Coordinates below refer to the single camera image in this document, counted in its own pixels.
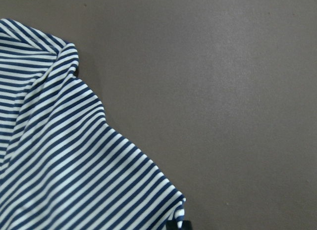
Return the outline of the navy white striped polo shirt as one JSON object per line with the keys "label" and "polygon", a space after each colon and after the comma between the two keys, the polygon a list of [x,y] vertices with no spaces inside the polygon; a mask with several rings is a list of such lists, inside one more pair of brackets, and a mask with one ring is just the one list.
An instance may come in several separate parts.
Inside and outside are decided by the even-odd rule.
{"label": "navy white striped polo shirt", "polygon": [[179,230],[183,194],[106,121],[74,44],[0,21],[0,227]]}

